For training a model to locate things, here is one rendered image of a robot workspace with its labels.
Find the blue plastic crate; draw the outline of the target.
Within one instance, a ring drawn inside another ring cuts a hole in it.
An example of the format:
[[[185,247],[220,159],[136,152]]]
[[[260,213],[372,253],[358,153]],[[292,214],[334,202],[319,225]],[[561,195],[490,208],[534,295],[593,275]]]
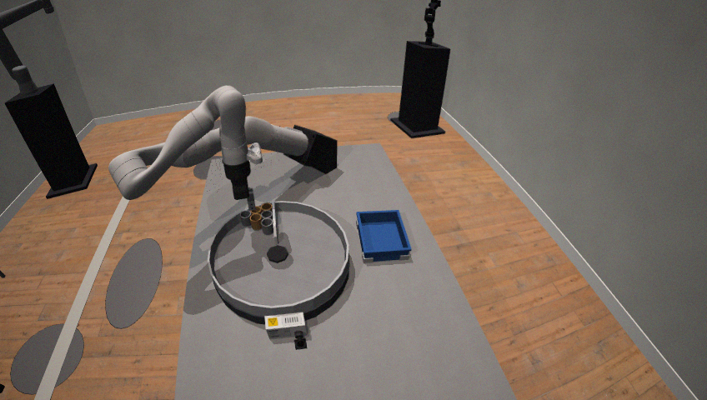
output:
[[[409,260],[412,248],[399,210],[356,214],[364,263]]]

